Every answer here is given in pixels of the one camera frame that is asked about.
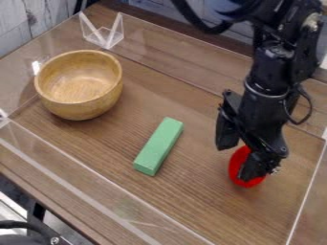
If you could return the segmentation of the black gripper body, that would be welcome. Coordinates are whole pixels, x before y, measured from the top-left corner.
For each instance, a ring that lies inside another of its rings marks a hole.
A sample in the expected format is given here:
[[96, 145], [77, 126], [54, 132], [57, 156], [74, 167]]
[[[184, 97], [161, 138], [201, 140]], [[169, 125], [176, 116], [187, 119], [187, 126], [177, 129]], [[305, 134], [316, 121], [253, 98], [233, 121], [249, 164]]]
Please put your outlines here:
[[276, 83], [264, 86], [257, 82], [244, 82], [244, 93], [229, 89], [223, 91], [223, 110], [233, 122], [239, 140], [243, 140], [252, 151], [267, 151], [281, 158], [288, 156], [283, 137], [283, 126], [287, 122], [284, 100], [289, 95], [289, 86]]

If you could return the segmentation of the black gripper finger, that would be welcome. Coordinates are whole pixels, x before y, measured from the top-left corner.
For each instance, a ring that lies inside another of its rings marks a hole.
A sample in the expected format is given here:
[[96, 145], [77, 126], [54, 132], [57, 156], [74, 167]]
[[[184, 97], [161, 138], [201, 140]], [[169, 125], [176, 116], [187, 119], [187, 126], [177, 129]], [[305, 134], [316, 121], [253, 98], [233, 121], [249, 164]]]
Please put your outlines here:
[[216, 139], [217, 150], [225, 150], [235, 147], [239, 143], [239, 133], [233, 122], [228, 119], [224, 111], [219, 112], [216, 121]]
[[239, 149], [237, 157], [240, 158], [240, 166], [236, 171], [236, 178], [245, 183], [257, 178], [264, 178], [267, 174], [272, 174], [283, 159], [279, 155], [267, 151], [247, 149]]

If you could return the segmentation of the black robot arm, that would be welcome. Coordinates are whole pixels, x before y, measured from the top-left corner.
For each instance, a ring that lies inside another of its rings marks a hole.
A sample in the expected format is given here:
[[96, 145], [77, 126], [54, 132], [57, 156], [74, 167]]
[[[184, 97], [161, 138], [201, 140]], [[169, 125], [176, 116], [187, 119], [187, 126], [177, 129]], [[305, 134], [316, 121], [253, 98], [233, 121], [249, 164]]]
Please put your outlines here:
[[288, 156], [283, 126], [293, 118], [300, 98], [309, 95], [301, 82], [319, 66], [316, 46], [323, 28], [319, 0], [221, 0], [217, 14], [225, 21], [252, 23], [252, 68], [244, 92], [223, 92], [216, 125], [219, 150], [244, 143], [235, 179], [248, 183], [275, 173]]

